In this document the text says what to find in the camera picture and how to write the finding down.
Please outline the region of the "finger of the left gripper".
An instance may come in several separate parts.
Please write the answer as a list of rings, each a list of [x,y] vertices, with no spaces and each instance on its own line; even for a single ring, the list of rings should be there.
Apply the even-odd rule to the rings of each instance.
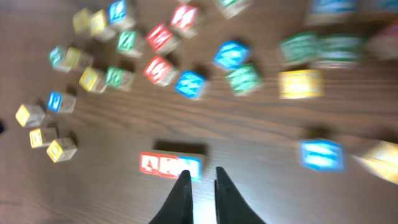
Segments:
[[[6,130],[3,120],[0,120],[0,134]]]

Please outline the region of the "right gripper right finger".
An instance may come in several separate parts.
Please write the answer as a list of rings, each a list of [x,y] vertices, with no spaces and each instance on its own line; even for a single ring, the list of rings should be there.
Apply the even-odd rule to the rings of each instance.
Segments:
[[[214,186],[217,224],[266,224],[248,205],[222,167],[216,167]]]

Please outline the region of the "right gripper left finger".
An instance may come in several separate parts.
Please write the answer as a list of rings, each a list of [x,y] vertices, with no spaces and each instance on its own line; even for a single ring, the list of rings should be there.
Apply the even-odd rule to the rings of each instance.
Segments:
[[[149,224],[193,224],[192,181],[183,170],[163,206]]]

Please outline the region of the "blue 2 block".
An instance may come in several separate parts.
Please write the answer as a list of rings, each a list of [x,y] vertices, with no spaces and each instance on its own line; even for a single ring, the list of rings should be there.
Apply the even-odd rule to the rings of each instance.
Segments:
[[[199,158],[180,156],[178,162],[180,172],[188,170],[193,181],[201,181],[202,161]]]

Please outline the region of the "red A block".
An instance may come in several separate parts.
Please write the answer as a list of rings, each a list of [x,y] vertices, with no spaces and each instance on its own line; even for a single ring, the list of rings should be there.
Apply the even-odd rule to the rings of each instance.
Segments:
[[[144,174],[159,175],[159,155],[149,152],[140,153],[139,171]]]

